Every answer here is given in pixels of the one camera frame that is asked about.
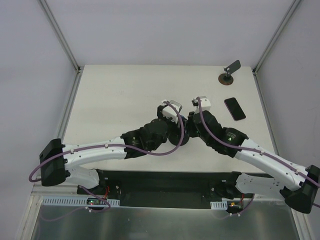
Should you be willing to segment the black round-base phone stand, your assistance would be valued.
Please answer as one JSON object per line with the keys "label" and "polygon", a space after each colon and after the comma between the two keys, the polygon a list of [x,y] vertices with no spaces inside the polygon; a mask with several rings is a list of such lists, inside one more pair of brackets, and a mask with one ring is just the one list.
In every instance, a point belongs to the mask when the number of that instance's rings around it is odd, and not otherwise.
{"label": "black round-base phone stand", "polygon": [[[184,146],[189,141],[190,135],[188,134],[188,131],[186,129],[187,119],[184,116],[181,116],[181,119],[182,119],[183,129],[184,129],[181,146]],[[177,123],[170,122],[168,124],[167,137],[169,142],[174,146],[177,146],[181,140],[181,135],[182,135],[181,129],[182,127],[181,127],[180,121],[178,121]]]}

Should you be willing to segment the brown-base phone stand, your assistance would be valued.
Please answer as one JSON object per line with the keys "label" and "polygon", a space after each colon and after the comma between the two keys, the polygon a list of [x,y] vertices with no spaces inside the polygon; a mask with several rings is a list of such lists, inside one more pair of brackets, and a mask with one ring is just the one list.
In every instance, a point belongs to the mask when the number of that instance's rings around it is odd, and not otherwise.
{"label": "brown-base phone stand", "polygon": [[234,82],[232,74],[241,68],[241,62],[239,60],[234,61],[229,66],[225,67],[224,73],[218,76],[218,81],[225,86],[229,86]]}

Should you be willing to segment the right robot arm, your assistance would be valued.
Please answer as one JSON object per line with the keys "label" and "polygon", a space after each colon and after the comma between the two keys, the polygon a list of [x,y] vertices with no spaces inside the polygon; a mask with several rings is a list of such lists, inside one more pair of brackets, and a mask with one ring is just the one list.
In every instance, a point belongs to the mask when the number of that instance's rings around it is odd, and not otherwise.
{"label": "right robot arm", "polygon": [[199,137],[219,154],[246,162],[267,174],[254,176],[233,172],[222,183],[220,195],[232,199],[239,194],[258,194],[284,201],[290,208],[309,214],[320,187],[320,169],[286,160],[265,150],[243,132],[222,127],[207,110],[190,112],[187,117],[190,137]]}

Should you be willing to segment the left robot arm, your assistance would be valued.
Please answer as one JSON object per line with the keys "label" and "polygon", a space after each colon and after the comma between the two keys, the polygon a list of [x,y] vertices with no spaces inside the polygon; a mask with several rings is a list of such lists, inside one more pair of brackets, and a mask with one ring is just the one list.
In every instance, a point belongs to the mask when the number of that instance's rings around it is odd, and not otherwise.
{"label": "left robot arm", "polygon": [[79,145],[63,144],[59,138],[51,140],[39,155],[41,185],[53,187],[68,182],[83,186],[96,195],[102,194],[106,188],[102,171],[83,165],[157,156],[155,151],[167,142],[173,130],[180,133],[176,146],[181,146],[184,137],[181,109],[182,105],[173,100],[163,101],[157,107],[156,119],[107,141]]}

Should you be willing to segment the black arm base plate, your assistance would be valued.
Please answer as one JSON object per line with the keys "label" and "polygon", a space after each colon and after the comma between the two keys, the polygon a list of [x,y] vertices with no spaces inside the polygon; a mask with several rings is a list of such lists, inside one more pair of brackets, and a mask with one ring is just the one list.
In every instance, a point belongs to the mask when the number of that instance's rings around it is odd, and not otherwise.
{"label": "black arm base plate", "polygon": [[250,199],[231,184],[239,172],[99,170],[99,184],[89,191],[119,200],[122,207],[209,209],[222,199]]}

